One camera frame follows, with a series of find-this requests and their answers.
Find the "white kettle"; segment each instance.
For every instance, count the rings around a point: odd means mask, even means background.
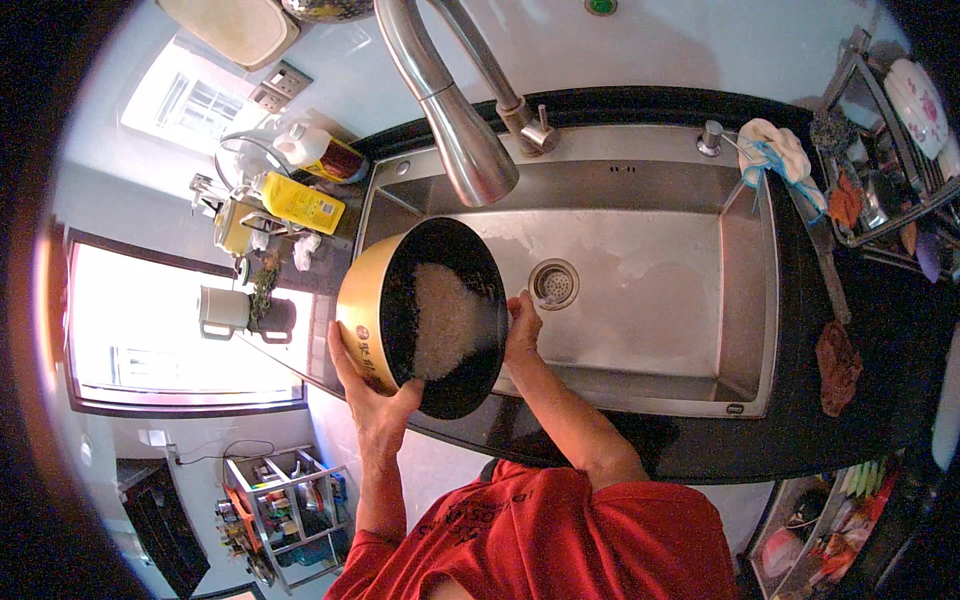
[[[250,297],[244,292],[200,286],[197,300],[200,335],[207,340],[229,340],[236,329],[247,328]]]

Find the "drain strainer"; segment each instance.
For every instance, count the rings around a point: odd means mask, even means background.
[[[566,308],[580,291],[580,276],[573,265],[560,258],[547,258],[534,267],[527,282],[537,306],[544,310]]]

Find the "white towel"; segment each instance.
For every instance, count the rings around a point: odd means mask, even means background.
[[[816,221],[827,212],[827,199],[810,176],[810,159],[792,131],[777,129],[766,119],[754,119],[740,128],[736,145],[750,155],[737,153],[744,182],[756,187],[760,173],[772,169],[799,189],[817,211]]]

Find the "electrical outlet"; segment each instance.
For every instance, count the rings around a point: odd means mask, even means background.
[[[287,98],[294,98],[305,87],[312,84],[313,80],[286,60],[281,60],[267,74],[267,77],[263,78],[263,83]]]
[[[173,463],[174,465],[180,464],[180,452],[177,451],[176,444],[168,444],[167,449],[167,464]]]
[[[287,103],[290,102],[289,98],[264,84],[258,85],[256,89],[251,92],[250,99],[273,114],[280,112],[280,109],[287,106]]]

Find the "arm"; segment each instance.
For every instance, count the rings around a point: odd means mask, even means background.
[[[537,353],[543,321],[530,295],[507,301],[514,324],[504,364],[514,385],[554,444],[574,468],[587,472],[596,492],[628,481],[648,481],[634,447],[600,411],[571,392]]]
[[[394,396],[381,396],[357,374],[335,321],[330,322],[326,339],[357,426],[362,480],[356,529],[400,544],[407,535],[407,512],[396,454],[403,444],[407,419],[420,406],[423,384],[408,381]]]

